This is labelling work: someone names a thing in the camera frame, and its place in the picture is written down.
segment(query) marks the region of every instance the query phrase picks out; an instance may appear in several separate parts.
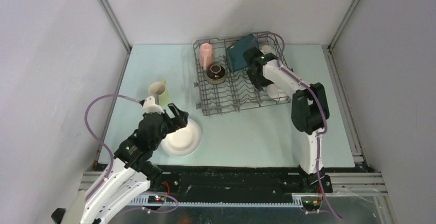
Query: pink cup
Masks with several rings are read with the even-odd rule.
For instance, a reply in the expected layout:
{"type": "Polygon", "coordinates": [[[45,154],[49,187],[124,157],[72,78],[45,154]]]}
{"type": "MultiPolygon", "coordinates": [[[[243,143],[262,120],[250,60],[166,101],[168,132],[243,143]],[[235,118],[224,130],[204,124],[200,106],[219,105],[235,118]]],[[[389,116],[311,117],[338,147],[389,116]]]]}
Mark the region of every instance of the pink cup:
{"type": "Polygon", "coordinates": [[[213,58],[213,46],[209,43],[203,43],[200,46],[200,65],[203,70],[207,70],[207,67],[215,62],[213,58]]]}

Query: wall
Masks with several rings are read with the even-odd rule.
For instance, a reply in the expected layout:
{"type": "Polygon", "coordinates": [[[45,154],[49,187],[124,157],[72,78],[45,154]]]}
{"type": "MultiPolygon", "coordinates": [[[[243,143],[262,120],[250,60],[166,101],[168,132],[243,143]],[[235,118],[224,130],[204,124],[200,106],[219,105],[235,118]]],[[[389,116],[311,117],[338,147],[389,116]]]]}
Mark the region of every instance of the wall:
{"type": "Polygon", "coordinates": [[[334,57],[400,223],[434,223],[436,0],[362,0],[334,57]]]}
{"type": "Polygon", "coordinates": [[[328,44],[352,0],[109,0],[133,44],[194,43],[253,31],[328,44]]]}
{"type": "MultiPolygon", "coordinates": [[[[97,143],[83,115],[115,91],[125,59],[97,0],[0,0],[1,223],[51,223],[97,143]]],[[[111,101],[90,114],[101,134],[111,101]]]]}

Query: white plate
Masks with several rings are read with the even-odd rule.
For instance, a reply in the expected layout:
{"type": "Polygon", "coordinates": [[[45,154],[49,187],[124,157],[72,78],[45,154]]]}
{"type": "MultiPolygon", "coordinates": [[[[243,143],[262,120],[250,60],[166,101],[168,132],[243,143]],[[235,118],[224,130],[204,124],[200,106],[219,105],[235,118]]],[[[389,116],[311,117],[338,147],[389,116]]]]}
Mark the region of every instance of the white plate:
{"type": "Polygon", "coordinates": [[[200,126],[188,118],[188,124],[185,128],[168,134],[160,145],[170,156],[187,156],[198,148],[201,139],[200,126]]]}

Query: metal wire rack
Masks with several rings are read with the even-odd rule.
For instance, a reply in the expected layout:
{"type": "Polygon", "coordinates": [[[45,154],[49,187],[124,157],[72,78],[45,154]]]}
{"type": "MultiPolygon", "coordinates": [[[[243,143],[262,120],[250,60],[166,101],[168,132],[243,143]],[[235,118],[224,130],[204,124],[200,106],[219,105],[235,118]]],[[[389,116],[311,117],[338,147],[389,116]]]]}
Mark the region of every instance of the metal wire rack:
{"type": "MultiPolygon", "coordinates": [[[[252,33],[256,38],[265,32],[252,33]]],[[[202,110],[203,115],[210,116],[225,114],[233,111],[284,104],[291,102],[290,98],[272,99],[263,89],[256,89],[248,78],[246,69],[230,72],[226,61],[226,48],[244,36],[233,36],[228,38],[210,38],[197,40],[194,45],[195,66],[197,72],[197,82],[194,87],[198,87],[200,102],[196,104],[197,109],[202,110]],[[215,63],[220,64],[226,70],[227,78],[222,84],[210,84],[205,78],[205,71],[200,65],[199,48],[203,43],[213,46],[215,63]]],[[[283,49],[275,35],[263,36],[257,39],[259,46],[271,46],[276,53],[282,55],[280,61],[287,66],[283,56],[283,49]]]]}

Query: light blue tabletop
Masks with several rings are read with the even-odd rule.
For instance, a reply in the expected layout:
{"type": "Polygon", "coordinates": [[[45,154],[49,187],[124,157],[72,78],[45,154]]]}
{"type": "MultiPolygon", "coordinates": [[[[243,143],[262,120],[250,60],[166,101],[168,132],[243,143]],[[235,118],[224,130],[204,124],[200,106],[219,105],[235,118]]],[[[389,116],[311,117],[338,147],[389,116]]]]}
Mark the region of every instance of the light blue tabletop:
{"type": "MultiPolygon", "coordinates": [[[[329,131],[322,138],[326,167],[354,167],[338,102],[321,45],[286,45],[289,67],[307,82],[324,85],[330,108],[329,131]]],[[[202,129],[198,149],[185,157],[154,152],[155,164],[190,166],[293,167],[300,164],[302,133],[290,119],[290,103],[205,117],[199,102],[192,45],[134,45],[119,93],[136,99],[148,96],[148,86],[167,80],[170,102],[187,111],[202,129]]],[[[114,152],[142,119],[139,105],[119,99],[109,123],[105,143],[114,152]]],[[[108,163],[103,150],[99,163],[108,163]]]]}

